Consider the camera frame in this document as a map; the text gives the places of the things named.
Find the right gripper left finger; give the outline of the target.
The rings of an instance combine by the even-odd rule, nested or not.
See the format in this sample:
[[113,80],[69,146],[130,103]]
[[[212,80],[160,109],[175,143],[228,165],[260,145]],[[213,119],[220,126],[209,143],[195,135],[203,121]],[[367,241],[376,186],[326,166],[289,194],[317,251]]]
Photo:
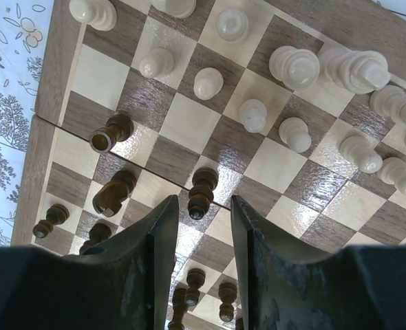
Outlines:
[[0,329],[162,329],[178,215],[169,195],[79,255],[0,247]]

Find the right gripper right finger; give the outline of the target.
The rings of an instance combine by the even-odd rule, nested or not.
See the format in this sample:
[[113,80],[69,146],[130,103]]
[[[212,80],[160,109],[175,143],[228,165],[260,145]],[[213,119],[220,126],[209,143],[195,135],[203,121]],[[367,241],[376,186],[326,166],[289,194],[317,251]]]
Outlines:
[[406,329],[406,245],[333,254],[231,199],[245,329]]

